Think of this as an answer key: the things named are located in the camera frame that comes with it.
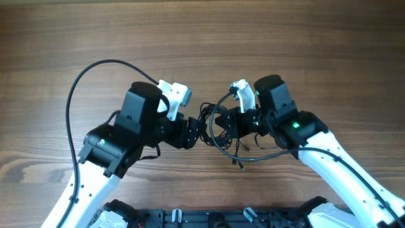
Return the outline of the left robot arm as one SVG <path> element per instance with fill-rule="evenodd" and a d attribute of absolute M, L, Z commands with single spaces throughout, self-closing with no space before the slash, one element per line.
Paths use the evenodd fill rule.
<path fill-rule="evenodd" d="M 144 147 L 165 142 L 192 148 L 205 126 L 178 112 L 191 96 L 192 90 L 179 83 L 134 82 L 111 117 L 114 124 L 104 122 L 85 136 L 78 175 L 70 178 L 43 227 L 86 227 L 127 170 L 144 159 Z"/>

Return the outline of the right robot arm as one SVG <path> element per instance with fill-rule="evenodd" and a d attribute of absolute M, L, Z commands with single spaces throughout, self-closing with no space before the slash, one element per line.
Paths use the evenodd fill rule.
<path fill-rule="evenodd" d="M 270 135 L 282 154 L 292 154 L 312 168 L 344 201 L 350 212 L 323 198 L 304 206 L 311 227 L 404 227 L 404 200 L 368 174 L 313 113 L 298 111 L 279 75 L 233 82 L 229 95 L 240 105 L 209 124 L 230 130 L 237 139 L 250 133 Z"/>

